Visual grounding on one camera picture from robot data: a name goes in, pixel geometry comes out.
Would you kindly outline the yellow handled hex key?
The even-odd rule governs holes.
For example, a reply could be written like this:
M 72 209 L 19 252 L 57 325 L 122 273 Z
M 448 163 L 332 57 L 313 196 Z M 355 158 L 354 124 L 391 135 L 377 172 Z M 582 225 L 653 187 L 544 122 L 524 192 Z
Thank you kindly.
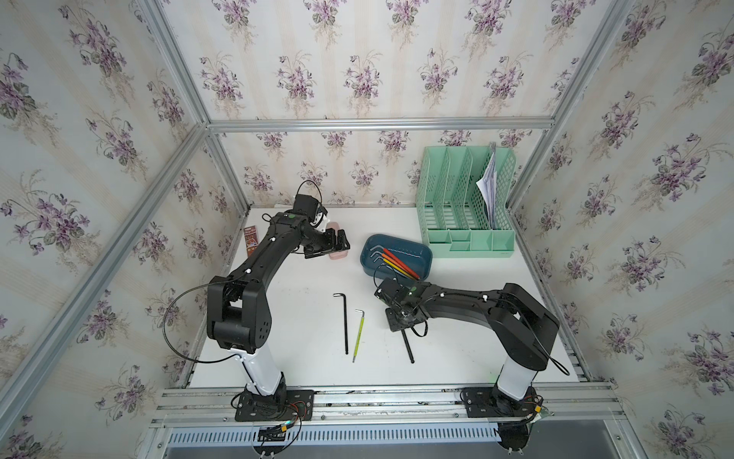
M 387 265 L 394 272 L 399 273 L 400 275 L 403 275 L 404 277 L 407 277 L 410 279 L 416 279 L 413 273 L 409 272 L 405 266 L 401 265 L 401 263 L 397 262 L 395 258 L 389 256 L 388 254 L 385 254 L 384 252 L 374 252 L 374 254 L 372 254 L 371 257 L 375 261 L 380 260 L 380 262 Z

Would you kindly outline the long black hex key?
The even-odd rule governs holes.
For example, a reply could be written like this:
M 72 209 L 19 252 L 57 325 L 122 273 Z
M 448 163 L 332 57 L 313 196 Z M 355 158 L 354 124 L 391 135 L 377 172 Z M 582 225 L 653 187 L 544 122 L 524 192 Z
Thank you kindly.
M 404 347 L 405 347 L 405 350 L 406 350 L 406 354 L 408 356 L 408 359 L 409 359 L 411 365 L 414 365 L 415 364 L 415 357 L 414 357 L 414 354 L 413 354 L 413 351 L 412 351 L 412 348 L 411 348 L 411 345 L 410 345 L 410 342 L 409 342 L 409 338 L 408 338 L 408 336 L 406 334 L 406 331 L 404 329 L 401 330 L 401 338 L 403 339 L 403 344 L 404 344 Z

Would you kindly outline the red handled hex key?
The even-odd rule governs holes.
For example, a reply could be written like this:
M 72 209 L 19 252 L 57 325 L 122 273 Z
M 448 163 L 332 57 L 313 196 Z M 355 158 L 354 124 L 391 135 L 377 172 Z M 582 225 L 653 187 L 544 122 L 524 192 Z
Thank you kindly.
M 392 254 L 390 250 L 382 249 L 382 258 L 387 261 L 389 260 L 396 269 L 400 269 L 408 277 L 412 279 L 419 279 L 419 275 L 412 270 L 407 264 L 401 261 L 395 254 Z

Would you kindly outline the green handled hex key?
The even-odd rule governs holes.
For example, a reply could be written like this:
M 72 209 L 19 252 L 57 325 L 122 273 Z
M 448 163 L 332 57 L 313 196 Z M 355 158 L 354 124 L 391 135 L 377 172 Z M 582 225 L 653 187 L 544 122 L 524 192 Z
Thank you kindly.
M 352 363 L 356 363 L 357 355 L 359 355 L 359 346 L 361 346 L 361 336 L 365 323 L 365 311 L 362 309 L 355 309 L 355 311 L 359 313 L 359 328 L 357 329 L 357 338 L 354 346 Z

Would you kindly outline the thin black hex key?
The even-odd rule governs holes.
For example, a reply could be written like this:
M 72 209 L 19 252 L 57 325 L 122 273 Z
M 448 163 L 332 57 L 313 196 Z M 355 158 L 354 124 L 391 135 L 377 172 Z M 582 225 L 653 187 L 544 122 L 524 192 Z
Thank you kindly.
M 343 293 L 334 293 L 334 298 L 340 298 L 342 300 L 342 322 L 343 322 L 343 344 L 344 354 L 349 355 L 349 325 L 348 325 L 348 302 L 347 296 Z

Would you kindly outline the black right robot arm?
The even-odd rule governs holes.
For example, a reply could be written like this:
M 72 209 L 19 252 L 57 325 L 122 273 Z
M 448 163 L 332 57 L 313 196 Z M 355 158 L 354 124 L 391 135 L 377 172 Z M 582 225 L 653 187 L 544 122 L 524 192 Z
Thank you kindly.
M 393 332 L 413 329 L 430 319 L 453 319 L 492 330 L 507 354 L 496 391 L 514 402 L 527 397 L 535 376 L 552 360 L 560 322 L 518 284 L 467 291 L 426 281 L 401 284 L 386 278 L 377 286 L 375 297 L 386 306 Z

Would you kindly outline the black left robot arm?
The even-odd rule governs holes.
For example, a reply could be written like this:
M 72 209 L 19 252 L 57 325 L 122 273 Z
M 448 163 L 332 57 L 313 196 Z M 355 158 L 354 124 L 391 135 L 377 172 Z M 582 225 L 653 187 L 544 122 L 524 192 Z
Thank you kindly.
M 226 277 L 214 277 L 206 294 L 208 338 L 239 361 L 248 377 L 246 391 L 279 405 L 285 403 L 287 386 L 267 346 L 273 327 L 267 290 L 283 262 L 298 248 L 309 259 L 346 252 L 351 245 L 344 229 L 317 229 L 303 213 L 279 212 L 246 261 Z

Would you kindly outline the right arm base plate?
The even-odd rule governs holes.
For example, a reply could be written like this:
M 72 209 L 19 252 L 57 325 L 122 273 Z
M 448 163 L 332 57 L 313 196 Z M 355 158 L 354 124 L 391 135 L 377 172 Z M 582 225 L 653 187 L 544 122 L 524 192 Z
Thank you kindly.
M 469 418 L 519 418 L 532 419 L 539 414 L 544 399 L 534 387 L 514 400 L 495 386 L 467 387 L 460 392 L 460 401 Z

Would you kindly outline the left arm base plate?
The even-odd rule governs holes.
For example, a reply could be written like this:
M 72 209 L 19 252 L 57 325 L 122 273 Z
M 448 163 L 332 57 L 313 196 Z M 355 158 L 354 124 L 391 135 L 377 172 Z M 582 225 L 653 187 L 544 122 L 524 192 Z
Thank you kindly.
M 309 421 L 313 417 L 313 390 L 290 390 L 260 396 L 243 391 L 231 399 L 237 422 Z

